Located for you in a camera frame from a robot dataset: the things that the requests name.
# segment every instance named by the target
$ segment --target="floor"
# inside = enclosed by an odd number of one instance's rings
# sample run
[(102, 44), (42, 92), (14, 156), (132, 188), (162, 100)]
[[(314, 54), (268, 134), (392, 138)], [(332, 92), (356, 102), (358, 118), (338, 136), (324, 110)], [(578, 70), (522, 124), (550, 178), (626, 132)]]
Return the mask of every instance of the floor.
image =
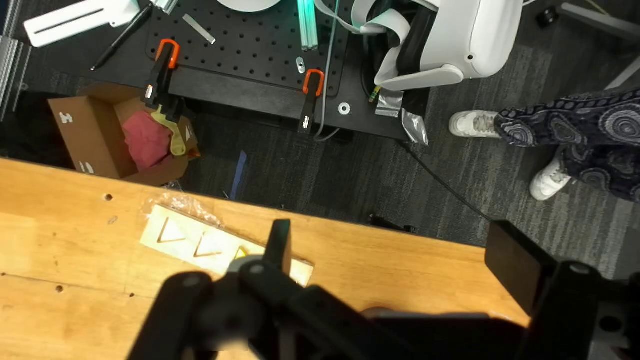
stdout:
[[(614, 14), (630, 14), (624, 6), (632, 4), (622, 2)], [(358, 224), (376, 212), (416, 234), (474, 246), (484, 244), (488, 218), (506, 218), (552, 254), (594, 264), (606, 276), (640, 270), (640, 252), (630, 252), (638, 250), (638, 206), (584, 184), (534, 202), (528, 182), (552, 148), (516, 150), (446, 130), (458, 110), (600, 90), (638, 54), (570, 18), (542, 30), (532, 16), (540, 8), (544, 2), (526, 8), (518, 44), (498, 76), (432, 92), (428, 148), (364, 134), (314, 144), (274, 118), (220, 108), (196, 116), (202, 158), (184, 188)]]

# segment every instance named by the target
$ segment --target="orange clamp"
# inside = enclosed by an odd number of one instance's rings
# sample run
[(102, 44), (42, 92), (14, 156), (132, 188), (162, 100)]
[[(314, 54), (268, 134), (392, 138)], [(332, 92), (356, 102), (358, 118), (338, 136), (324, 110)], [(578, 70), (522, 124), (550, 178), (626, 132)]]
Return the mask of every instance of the orange clamp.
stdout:
[(174, 70), (174, 68), (178, 68), (178, 58), (180, 58), (180, 44), (178, 44), (176, 40), (172, 40), (172, 38), (162, 38), (162, 40), (160, 40), (160, 46), (158, 46), (158, 50), (156, 50), (156, 60), (160, 58), (160, 54), (162, 54), (162, 50), (164, 50), (166, 44), (174, 46), (172, 56), (170, 56), (170, 60), (168, 60), (168, 70)]
[(302, 84), (302, 92), (308, 96), (308, 92), (310, 92), (308, 84), (310, 84), (310, 80), (312, 80), (314, 74), (320, 76), (318, 88), (316, 88), (316, 98), (320, 98), (320, 96), (322, 96), (322, 88), (324, 88), (324, 72), (322, 72), (320, 68), (310, 68), (310, 70), (306, 70), (306, 74), (304, 74), (304, 84)]

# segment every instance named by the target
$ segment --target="wooden table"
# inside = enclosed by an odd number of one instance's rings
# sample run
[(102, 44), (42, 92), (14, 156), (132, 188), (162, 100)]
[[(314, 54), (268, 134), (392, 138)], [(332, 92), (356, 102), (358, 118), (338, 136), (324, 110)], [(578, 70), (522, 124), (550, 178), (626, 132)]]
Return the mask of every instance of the wooden table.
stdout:
[[(0, 160), (0, 358), (124, 358), (158, 286), (190, 266), (140, 246), (166, 190)], [(292, 220), (312, 282), (358, 310), (526, 314), (484, 250), (214, 198), (228, 232), (264, 242)]]

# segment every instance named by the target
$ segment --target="sneaker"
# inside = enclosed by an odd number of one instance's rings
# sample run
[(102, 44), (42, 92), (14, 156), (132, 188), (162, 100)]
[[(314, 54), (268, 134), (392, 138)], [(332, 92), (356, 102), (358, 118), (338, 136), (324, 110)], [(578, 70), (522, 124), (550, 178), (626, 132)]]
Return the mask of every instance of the sneaker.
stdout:
[(532, 180), (530, 192), (538, 202), (554, 198), (572, 176), (562, 172), (560, 160), (554, 158), (546, 168), (542, 168)]
[(460, 138), (500, 138), (494, 128), (498, 112), (458, 112), (452, 116), (448, 130)]

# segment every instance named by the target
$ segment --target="clamp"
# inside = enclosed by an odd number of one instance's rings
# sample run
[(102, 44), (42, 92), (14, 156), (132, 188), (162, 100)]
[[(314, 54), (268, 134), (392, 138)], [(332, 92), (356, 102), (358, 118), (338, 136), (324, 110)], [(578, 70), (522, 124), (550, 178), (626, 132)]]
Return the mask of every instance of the clamp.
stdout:
[(152, 120), (172, 132), (172, 156), (186, 154), (186, 142), (178, 128), (178, 120), (182, 116), (182, 98), (168, 94), (172, 72), (178, 68), (178, 58), (180, 44), (172, 38), (162, 38), (156, 50), (156, 64), (144, 90), (144, 104), (152, 110)]
[(320, 68), (308, 68), (302, 82), (302, 94), (306, 96), (302, 118), (300, 118), (300, 132), (312, 132), (314, 116), (316, 116), (316, 100), (322, 96), (324, 90), (324, 72)]

